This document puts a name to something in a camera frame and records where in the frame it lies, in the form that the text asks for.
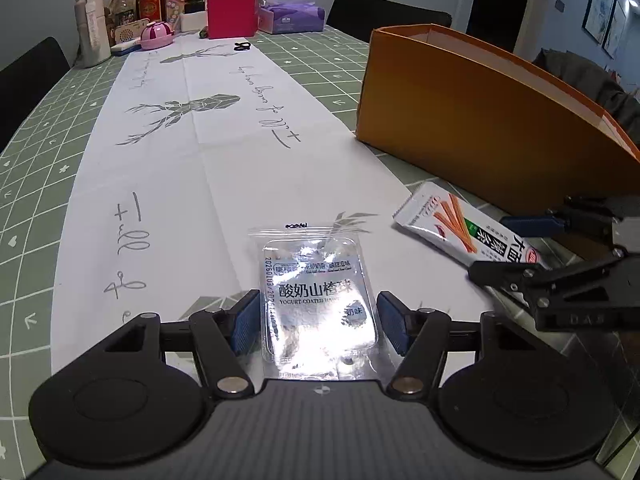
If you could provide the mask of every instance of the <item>doorway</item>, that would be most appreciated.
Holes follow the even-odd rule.
[[[513,52],[527,0],[474,0],[466,33]]]

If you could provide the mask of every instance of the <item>metal screw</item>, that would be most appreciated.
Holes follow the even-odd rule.
[[[239,394],[249,387],[249,383],[242,377],[225,377],[218,381],[217,386],[222,392],[226,392],[228,394]]]
[[[415,377],[398,377],[391,386],[394,390],[407,395],[421,392],[424,388],[422,381]]]

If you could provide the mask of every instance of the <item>brown glass bottle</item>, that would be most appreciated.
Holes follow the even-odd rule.
[[[136,0],[136,10],[139,20],[166,21],[166,0]]]

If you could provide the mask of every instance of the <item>white table runner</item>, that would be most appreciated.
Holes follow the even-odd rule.
[[[405,186],[286,72],[255,48],[234,51],[236,41],[183,36],[127,59],[68,204],[53,372],[141,312],[176,320],[201,296],[257,288],[247,236],[256,226],[363,221],[374,294],[461,320],[491,309],[463,267],[393,227]]]

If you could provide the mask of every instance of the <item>black chair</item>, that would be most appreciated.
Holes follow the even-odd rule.
[[[390,25],[435,23],[451,26],[451,15],[389,0],[334,0],[326,24],[369,43],[371,31]]]
[[[0,150],[29,113],[69,70],[58,42],[47,38],[0,72]]]
[[[601,66],[573,52],[540,50],[533,64],[602,106],[640,148],[640,103]]]

